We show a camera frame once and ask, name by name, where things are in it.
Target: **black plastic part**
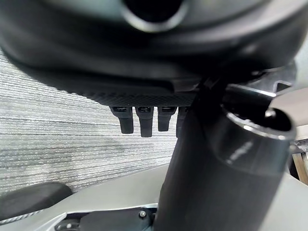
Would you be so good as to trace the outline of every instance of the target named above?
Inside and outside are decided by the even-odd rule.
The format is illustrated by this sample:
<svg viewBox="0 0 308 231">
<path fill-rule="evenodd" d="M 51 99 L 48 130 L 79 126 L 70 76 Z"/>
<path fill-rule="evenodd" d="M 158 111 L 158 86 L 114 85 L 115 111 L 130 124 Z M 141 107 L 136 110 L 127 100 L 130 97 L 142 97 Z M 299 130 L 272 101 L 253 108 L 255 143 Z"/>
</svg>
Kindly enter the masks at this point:
<svg viewBox="0 0 308 231">
<path fill-rule="evenodd" d="M 80 231 L 80 221 L 78 219 L 65 219 L 60 221 L 55 227 L 55 231 Z"/>
<path fill-rule="evenodd" d="M 154 107 L 136 107 L 141 137 L 152 137 Z"/>
<path fill-rule="evenodd" d="M 257 231 L 272 202 L 295 127 L 282 113 L 274 121 L 282 129 L 245 127 L 248 121 L 215 98 L 197 98 L 186 115 L 160 192 L 155 231 Z"/>
<path fill-rule="evenodd" d="M 183 122 L 184 122 L 184 119 L 186 117 L 188 110 L 189 110 L 189 107 L 179 107 L 178 119 L 177 119 L 177 130 L 176 130 L 177 138 L 180 137 L 180 132 L 181 132 Z"/>
<path fill-rule="evenodd" d="M 140 217 L 140 211 L 146 216 Z M 152 224 L 152 213 L 144 208 L 97 211 L 80 220 L 80 231 L 145 231 Z"/>
<path fill-rule="evenodd" d="M 134 132 L 132 107 L 110 107 L 112 114 L 118 117 L 123 134 Z"/>
<path fill-rule="evenodd" d="M 48 208 L 72 195 L 65 184 L 47 182 L 31 185 L 0 197 L 0 220 Z"/>
<path fill-rule="evenodd" d="M 307 31 L 307 2 L 262 3 L 219 23 L 192 20 L 150 35 L 110 14 L 93 19 L 46 1 L 2 0 L 0 45 L 36 69 L 39 81 L 104 105 L 190 106 L 196 86 L 217 70 L 233 82 L 238 75 L 230 69 L 246 74 L 293 59 Z M 202 7 L 195 9 L 183 23 L 206 18 Z"/>
<path fill-rule="evenodd" d="M 175 114 L 177 107 L 158 107 L 158 131 L 168 131 L 171 116 Z"/>
</svg>

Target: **cylinder top opening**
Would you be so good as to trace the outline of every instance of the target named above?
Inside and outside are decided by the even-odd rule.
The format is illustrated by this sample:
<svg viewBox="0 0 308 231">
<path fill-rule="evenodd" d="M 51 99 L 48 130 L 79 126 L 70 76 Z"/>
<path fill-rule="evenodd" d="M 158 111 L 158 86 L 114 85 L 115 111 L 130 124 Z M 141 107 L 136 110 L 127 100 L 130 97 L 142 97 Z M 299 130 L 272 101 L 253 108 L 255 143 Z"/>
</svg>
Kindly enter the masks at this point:
<svg viewBox="0 0 308 231">
<path fill-rule="evenodd" d="M 292 123 L 289 117 L 276 108 L 265 109 L 256 105 L 224 105 L 224 107 L 242 120 L 250 120 L 256 125 L 278 131 L 290 131 Z"/>
</svg>

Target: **screw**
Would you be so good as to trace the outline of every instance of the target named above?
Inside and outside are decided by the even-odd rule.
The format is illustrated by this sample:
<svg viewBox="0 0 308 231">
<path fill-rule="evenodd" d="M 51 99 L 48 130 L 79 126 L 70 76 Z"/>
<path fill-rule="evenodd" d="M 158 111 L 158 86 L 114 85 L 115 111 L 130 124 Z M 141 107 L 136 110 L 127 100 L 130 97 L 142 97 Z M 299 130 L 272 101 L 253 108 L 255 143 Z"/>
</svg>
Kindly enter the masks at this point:
<svg viewBox="0 0 308 231">
<path fill-rule="evenodd" d="M 143 210 L 139 212 L 139 217 L 144 218 L 146 216 L 146 212 Z"/>
</svg>

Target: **gray carpet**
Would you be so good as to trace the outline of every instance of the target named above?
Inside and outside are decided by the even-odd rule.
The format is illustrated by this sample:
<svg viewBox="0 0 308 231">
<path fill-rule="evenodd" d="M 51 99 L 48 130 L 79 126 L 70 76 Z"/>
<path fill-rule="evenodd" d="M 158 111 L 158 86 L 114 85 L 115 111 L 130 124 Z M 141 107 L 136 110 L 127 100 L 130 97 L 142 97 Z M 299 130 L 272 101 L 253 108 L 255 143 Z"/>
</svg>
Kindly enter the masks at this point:
<svg viewBox="0 0 308 231">
<path fill-rule="evenodd" d="M 168 132 L 123 135 L 109 108 L 41 84 L 0 51 L 0 194 L 59 181 L 78 191 L 113 177 L 170 161 L 176 115 Z"/>
</svg>

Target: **textured plastic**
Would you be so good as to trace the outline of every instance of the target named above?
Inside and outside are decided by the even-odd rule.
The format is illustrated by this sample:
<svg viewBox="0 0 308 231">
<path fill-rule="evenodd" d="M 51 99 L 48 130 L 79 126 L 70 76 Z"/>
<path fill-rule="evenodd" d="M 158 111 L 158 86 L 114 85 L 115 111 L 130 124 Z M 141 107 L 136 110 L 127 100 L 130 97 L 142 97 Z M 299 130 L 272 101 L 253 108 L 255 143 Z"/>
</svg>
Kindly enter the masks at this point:
<svg viewBox="0 0 308 231">
<path fill-rule="evenodd" d="M 297 53 L 307 31 L 307 0 L 255 3 L 211 26 L 192 20 L 148 34 L 42 1 L 2 0 L 0 45 L 36 68 L 38 80 L 108 106 L 189 106 L 212 72 L 224 70 L 228 81 L 237 81 L 239 72 L 286 65 Z"/>
</svg>

